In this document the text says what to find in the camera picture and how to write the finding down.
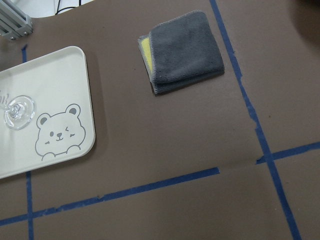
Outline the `grey yellow folded cloth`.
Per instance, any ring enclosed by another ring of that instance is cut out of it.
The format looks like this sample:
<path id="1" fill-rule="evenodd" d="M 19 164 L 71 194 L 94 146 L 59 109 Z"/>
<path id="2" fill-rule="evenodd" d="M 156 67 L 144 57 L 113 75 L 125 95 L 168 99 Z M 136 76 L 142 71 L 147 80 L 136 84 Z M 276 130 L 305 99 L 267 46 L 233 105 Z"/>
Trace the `grey yellow folded cloth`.
<path id="1" fill-rule="evenodd" d="M 160 23 L 137 42 L 155 95 L 225 72 L 221 52 L 203 11 L 194 10 Z"/>

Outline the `cream bear serving tray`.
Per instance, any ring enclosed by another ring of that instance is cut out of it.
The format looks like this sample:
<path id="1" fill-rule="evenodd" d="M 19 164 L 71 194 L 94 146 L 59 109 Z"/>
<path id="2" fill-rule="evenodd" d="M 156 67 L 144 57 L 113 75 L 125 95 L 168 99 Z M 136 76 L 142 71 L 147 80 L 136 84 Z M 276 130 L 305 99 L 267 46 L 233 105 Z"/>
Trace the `cream bear serving tray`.
<path id="1" fill-rule="evenodd" d="M 95 124 L 81 48 L 68 46 L 3 70 L 1 105 L 22 95 L 33 100 L 35 113 L 19 130 L 1 120 L 1 178 L 80 158 L 92 149 Z"/>

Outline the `clear wine glass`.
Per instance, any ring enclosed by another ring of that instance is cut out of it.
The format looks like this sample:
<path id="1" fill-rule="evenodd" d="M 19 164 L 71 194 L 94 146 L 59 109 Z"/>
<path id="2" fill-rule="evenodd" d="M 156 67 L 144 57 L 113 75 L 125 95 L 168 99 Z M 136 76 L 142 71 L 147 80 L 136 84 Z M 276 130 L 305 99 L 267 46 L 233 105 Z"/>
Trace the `clear wine glass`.
<path id="1" fill-rule="evenodd" d="M 10 130 L 20 131 L 26 128 L 36 113 L 36 103 L 28 95 L 18 95 L 7 104 L 1 104 L 3 122 Z"/>

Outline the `aluminium frame post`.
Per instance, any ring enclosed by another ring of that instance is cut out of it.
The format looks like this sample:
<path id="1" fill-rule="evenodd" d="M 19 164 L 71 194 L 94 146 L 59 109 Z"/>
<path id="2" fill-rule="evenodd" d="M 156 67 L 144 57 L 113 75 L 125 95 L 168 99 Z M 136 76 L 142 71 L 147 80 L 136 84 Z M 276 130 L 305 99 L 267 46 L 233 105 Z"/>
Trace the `aluminium frame post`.
<path id="1" fill-rule="evenodd" d="M 0 35 L 15 41 L 33 33 L 32 19 L 11 0 L 0 1 Z"/>

